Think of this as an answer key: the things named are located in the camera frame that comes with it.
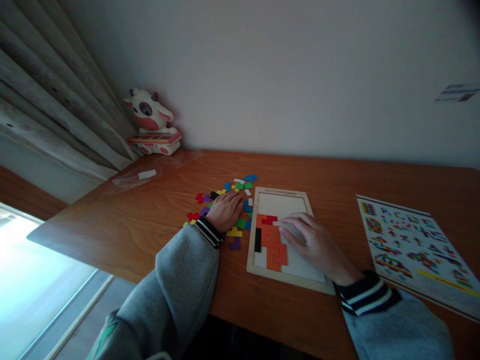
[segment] cow figurine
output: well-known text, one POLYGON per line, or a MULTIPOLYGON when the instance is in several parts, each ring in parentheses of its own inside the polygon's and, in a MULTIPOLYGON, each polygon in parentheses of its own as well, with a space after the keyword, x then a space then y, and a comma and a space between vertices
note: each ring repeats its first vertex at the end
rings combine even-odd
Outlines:
POLYGON ((130 89, 131 98, 123 100, 127 108, 133 108, 133 117, 140 125, 140 133, 170 133, 175 134, 177 129, 167 127, 167 123, 174 119, 174 115, 159 103, 159 95, 141 89, 130 89))
POLYGON ((151 95, 148 91, 138 88, 129 90, 131 97, 123 100, 128 108, 133 108, 133 117, 140 125, 139 132, 127 141, 136 144, 145 154, 172 155, 180 147, 182 134, 174 127, 167 127, 167 123, 174 119, 174 115, 159 103, 156 92, 151 95))

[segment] white wall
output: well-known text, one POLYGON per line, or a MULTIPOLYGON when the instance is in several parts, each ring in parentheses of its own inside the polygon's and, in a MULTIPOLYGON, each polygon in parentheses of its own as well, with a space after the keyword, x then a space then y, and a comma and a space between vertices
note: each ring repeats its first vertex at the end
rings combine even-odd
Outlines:
POLYGON ((203 149, 480 167, 464 0, 61 0, 119 98, 163 96, 203 149))
POLYGON ((0 166, 67 204, 74 203, 99 185, 4 136, 0 136, 0 166))

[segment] pile of puzzle pieces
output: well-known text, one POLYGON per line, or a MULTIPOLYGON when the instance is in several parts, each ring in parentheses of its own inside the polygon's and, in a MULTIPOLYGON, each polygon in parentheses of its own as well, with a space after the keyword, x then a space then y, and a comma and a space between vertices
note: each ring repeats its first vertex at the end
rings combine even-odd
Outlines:
POLYGON ((228 244, 228 249, 229 250, 240 250, 242 247, 241 239, 243 237, 243 230, 248 230, 250 231, 252 228, 252 211, 253 211, 253 206, 254 206, 254 199, 251 197, 252 193, 250 189, 254 188, 254 182, 255 180, 258 180, 259 178, 257 175, 252 174, 245 176, 242 180, 236 178, 232 182, 226 182, 223 184, 224 189, 222 190, 217 190, 217 191, 212 191, 210 194, 202 194, 199 193, 195 200, 197 204, 203 204, 203 203, 209 203, 208 206, 204 207, 200 213, 191 213, 189 212, 186 216, 188 218, 188 221, 185 221, 183 226, 187 226, 188 224, 194 225, 197 220, 200 218, 200 216, 206 216, 212 206, 214 205, 214 201, 216 198, 218 198, 222 194, 226 194, 231 191, 239 192, 239 191, 245 191, 245 194, 249 197, 247 200, 243 202, 243 212, 247 213, 249 219, 244 219, 239 217, 235 226, 231 228, 230 231, 227 231, 226 236, 233 238, 233 242, 228 244))

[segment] yellow puzzle piece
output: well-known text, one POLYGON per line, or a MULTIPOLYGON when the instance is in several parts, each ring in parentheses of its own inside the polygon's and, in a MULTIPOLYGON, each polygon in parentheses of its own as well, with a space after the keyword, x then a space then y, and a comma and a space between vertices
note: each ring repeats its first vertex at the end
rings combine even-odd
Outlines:
POLYGON ((226 235, 234 238, 241 238, 243 233, 239 231, 236 226, 234 226, 230 231, 226 232, 226 235))

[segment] plastic bag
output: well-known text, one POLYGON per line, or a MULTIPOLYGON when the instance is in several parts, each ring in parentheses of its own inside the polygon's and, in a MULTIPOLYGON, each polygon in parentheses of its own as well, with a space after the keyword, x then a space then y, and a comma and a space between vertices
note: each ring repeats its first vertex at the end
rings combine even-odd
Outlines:
POLYGON ((152 179, 158 179, 171 173, 172 171, 181 168, 182 166, 200 158, 203 156, 203 152, 200 150, 187 150, 179 149, 172 156, 165 155, 147 155, 148 157, 156 157, 154 160, 150 160, 146 164, 139 165, 133 170, 117 176, 112 180, 109 180, 110 186, 107 186, 103 195, 113 195, 124 193, 130 189, 139 187, 140 185, 148 183, 152 179), (155 170, 156 174, 148 178, 139 178, 139 174, 155 170))

